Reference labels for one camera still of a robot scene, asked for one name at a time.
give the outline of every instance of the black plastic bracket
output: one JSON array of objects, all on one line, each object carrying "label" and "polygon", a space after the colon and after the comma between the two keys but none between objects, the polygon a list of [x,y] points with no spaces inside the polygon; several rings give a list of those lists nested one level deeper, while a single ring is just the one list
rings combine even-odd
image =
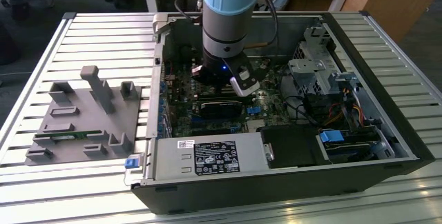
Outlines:
[{"label": "black plastic bracket", "polygon": [[63,15],[63,20],[70,20],[70,19],[74,19],[76,16],[76,13],[75,12],[70,12],[70,13],[64,13]]},{"label": "black plastic bracket", "polygon": [[372,16],[369,11],[361,10],[360,13],[362,16]]}]

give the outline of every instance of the red wire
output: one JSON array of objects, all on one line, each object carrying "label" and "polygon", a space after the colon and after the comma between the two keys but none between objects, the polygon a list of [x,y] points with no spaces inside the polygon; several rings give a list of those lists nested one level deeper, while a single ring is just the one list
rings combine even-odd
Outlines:
[{"label": "red wire", "polygon": [[334,103],[334,104],[332,105],[330,109],[329,109],[329,118],[332,117],[332,110],[333,110],[333,107],[337,106],[337,105],[340,105],[340,103]]}]

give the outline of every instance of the barcode sticker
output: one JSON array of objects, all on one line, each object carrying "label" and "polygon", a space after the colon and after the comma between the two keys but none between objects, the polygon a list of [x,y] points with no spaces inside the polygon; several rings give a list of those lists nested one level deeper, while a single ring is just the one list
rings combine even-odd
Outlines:
[{"label": "barcode sticker", "polygon": [[194,140],[179,140],[178,148],[194,148],[195,141]]}]

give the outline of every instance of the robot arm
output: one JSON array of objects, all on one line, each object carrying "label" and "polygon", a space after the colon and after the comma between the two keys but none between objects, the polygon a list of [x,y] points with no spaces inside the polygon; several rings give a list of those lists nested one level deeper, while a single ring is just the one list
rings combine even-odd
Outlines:
[{"label": "robot arm", "polygon": [[[194,77],[219,87],[230,83],[239,96],[247,96],[259,89],[243,49],[254,6],[262,1],[281,8],[287,0],[203,1],[203,65],[194,69]],[[254,44],[250,48],[263,47],[273,41]]]}]

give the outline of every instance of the motherboard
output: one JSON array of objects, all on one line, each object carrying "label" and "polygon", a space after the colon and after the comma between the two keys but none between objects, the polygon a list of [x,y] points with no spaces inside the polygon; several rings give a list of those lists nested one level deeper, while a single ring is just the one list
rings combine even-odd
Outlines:
[{"label": "motherboard", "polygon": [[287,106],[278,90],[278,70],[270,59],[253,58],[261,71],[261,89],[238,97],[231,85],[207,86],[193,79],[191,63],[167,63],[165,81],[170,106],[173,137],[255,132],[265,126],[291,123]]}]

